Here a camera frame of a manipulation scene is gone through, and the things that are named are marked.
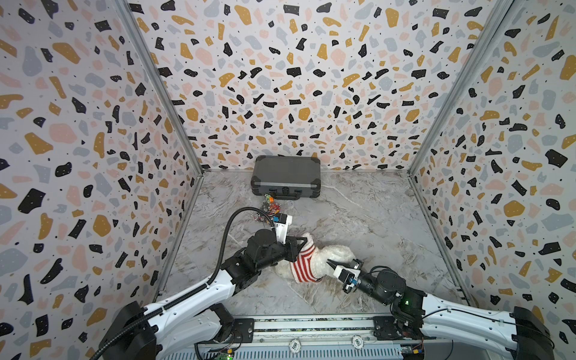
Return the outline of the red white striped knitted sweater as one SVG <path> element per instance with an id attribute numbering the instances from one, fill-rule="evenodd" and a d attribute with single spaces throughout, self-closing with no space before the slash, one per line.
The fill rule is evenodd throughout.
<path id="1" fill-rule="evenodd" d="M 317 247 L 312 244 L 307 246 L 298 254 L 296 261 L 289 264 L 290 271 L 294 280 L 301 283 L 317 283 L 321 281 L 320 277 L 315 277 L 312 272 L 311 261 Z"/>

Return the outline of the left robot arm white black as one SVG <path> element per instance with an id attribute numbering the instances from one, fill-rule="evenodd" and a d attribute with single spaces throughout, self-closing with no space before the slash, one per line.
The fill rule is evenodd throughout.
<path id="1" fill-rule="evenodd" d="M 258 230 L 208 279 L 144 307 L 135 301 L 123 307 L 93 359 L 162 359 L 192 344 L 225 341 L 234 318 L 224 301 L 252 285 L 265 268 L 294 263 L 310 243 L 306 235 L 278 241 L 274 230 Z"/>

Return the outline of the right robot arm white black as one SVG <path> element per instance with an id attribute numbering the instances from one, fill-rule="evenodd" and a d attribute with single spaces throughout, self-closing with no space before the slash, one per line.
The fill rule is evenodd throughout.
<path id="1" fill-rule="evenodd" d="M 414 289 L 388 266 L 364 271 L 362 262 L 327 260 L 343 291 L 360 291 L 389 307 L 404 337 L 445 338 L 498 353 L 507 359 L 553 359 L 555 344 L 543 322 L 525 307 L 484 310 Z"/>

